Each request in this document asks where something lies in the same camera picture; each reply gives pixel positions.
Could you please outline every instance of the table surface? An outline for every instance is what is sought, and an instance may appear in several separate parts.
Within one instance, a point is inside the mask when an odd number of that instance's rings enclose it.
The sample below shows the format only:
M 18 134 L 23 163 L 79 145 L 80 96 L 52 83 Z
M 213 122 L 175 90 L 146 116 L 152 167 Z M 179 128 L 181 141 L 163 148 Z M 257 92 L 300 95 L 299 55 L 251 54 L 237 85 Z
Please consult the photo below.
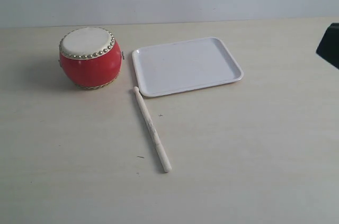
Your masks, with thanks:
M 77 89 L 58 64 L 74 27 L 0 30 L 1 223 L 338 223 L 339 71 L 315 54 L 339 17 L 106 26 L 117 80 Z M 131 52 L 215 36 L 234 84 L 145 99 Z

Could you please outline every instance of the black object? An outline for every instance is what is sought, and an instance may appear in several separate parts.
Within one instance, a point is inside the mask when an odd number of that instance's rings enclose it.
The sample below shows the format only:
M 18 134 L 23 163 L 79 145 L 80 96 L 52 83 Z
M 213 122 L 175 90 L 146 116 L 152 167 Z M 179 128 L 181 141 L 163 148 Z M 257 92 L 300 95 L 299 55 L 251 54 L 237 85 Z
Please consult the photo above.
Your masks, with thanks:
M 333 23 L 327 28 L 317 54 L 339 69 L 339 23 Z

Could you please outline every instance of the drumhead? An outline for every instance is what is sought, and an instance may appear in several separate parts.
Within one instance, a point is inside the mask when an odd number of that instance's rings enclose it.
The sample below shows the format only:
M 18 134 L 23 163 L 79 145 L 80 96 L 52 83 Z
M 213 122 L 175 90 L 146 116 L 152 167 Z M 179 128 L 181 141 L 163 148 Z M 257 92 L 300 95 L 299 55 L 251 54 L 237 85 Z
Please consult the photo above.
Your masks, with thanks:
M 88 59 L 108 52 L 113 45 L 114 37 L 109 31 L 102 28 L 86 27 L 67 34 L 59 47 L 66 57 Z

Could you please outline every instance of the rectangular tray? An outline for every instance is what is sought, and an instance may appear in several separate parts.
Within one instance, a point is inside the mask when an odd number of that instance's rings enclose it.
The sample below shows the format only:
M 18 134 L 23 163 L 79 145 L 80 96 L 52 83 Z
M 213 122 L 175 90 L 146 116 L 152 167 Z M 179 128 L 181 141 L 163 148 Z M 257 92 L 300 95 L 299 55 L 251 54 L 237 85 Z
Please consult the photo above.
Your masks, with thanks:
M 142 95 L 157 97 L 243 78 L 243 71 L 215 37 L 139 48 L 132 53 Z

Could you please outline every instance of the white tray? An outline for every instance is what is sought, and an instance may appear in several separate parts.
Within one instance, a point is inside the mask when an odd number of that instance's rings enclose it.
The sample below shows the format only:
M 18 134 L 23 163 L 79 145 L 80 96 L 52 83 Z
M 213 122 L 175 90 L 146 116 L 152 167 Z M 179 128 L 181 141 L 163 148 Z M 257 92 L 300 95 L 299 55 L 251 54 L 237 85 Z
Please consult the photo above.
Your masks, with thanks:
M 244 74 L 214 37 L 139 48 L 132 58 L 140 92 L 146 97 L 233 83 Z

